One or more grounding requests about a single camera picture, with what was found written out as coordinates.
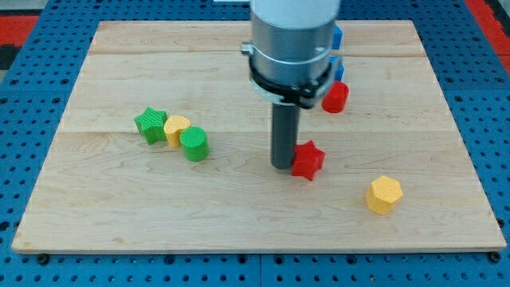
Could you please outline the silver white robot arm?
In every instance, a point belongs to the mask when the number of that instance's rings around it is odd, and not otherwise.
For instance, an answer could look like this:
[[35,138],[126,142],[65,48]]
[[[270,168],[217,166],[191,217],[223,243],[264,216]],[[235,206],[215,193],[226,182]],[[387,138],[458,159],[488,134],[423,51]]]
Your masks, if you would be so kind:
[[251,0],[248,57],[254,89],[266,100],[310,109],[334,81],[330,61],[340,0]]

